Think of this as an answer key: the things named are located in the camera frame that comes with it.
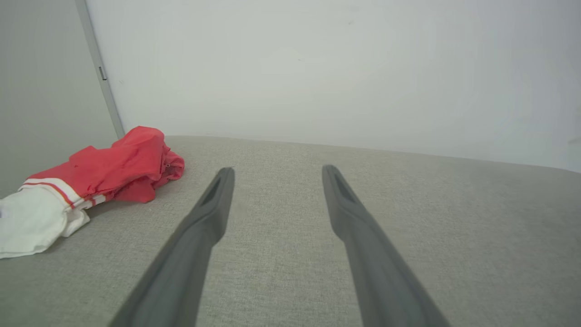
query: red cloth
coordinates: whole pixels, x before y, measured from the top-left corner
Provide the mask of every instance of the red cloth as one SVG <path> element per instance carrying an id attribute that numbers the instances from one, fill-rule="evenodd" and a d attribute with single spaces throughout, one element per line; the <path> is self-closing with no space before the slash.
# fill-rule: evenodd
<path id="1" fill-rule="evenodd" d="M 71 209 L 113 199 L 148 202 L 156 188 L 184 172 L 184 159 L 163 139 L 160 130 L 138 126 L 111 148 L 84 148 L 68 162 L 31 175 L 20 189 L 43 187 Z"/>

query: door hinge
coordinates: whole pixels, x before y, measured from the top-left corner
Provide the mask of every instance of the door hinge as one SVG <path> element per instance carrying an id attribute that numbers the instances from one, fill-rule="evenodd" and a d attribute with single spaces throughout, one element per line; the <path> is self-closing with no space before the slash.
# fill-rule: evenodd
<path id="1" fill-rule="evenodd" d="M 105 75 L 105 70 L 101 66 L 99 66 L 99 73 L 101 73 L 101 79 L 104 80 L 104 81 L 106 81 L 107 80 L 107 75 Z"/>

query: couch cushion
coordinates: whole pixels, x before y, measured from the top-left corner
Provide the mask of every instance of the couch cushion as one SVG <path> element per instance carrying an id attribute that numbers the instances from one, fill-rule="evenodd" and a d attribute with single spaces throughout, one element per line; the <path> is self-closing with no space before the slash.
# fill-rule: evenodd
<path id="1" fill-rule="evenodd" d="M 223 166 L 236 185 L 200 326 L 361 325 L 321 166 L 334 164 L 455 326 L 581 320 L 581 174 L 402 152 L 167 137 L 183 177 L 110 202 L 43 254 L 0 260 L 0 325 L 106 325 Z"/>

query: gray wall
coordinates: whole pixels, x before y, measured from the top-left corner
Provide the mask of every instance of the gray wall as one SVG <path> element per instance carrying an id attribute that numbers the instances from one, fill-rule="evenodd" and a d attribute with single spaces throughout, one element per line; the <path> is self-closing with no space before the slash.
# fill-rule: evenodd
<path id="1" fill-rule="evenodd" d="M 0 197 L 115 140 L 75 1 L 1 1 Z"/>
<path id="2" fill-rule="evenodd" d="M 569 141 L 569 170 L 581 173 L 581 106 L 575 112 L 574 136 Z"/>

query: red stripe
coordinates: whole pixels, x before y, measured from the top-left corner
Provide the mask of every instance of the red stripe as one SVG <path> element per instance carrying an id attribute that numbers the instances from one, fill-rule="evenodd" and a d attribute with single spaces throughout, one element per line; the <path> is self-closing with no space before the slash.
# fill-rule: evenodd
<path id="1" fill-rule="evenodd" d="M 24 185 L 39 185 L 39 184 L 51 186 L 53 189 L 55 189 L 55 191 L 57 191 L 60 194 L 60 196 L 63 197 L 64 201 L 67 202 L 68 205 L 70 205 L 72 209 L 74 209 L 74 204 L 71 202 L 71 200 L 69 200 L 67 195 L 63 191 L 61 191 L 58 187 L 56 187 L 55 185 L 50 184 L 50 183 L 24 183 Z"/>
<path id="2" fill-rule="evenodd" d="M 94 207 L 94 206 L 97 205 L 97 203 L 95 202 L 95 199 L 93 199 L 93 197 L 91 197 L 91 196 L 84 197 L 83 200 L 85 200 L 85 202 L 90 201 L 91 202 L 91 207 Z"/>

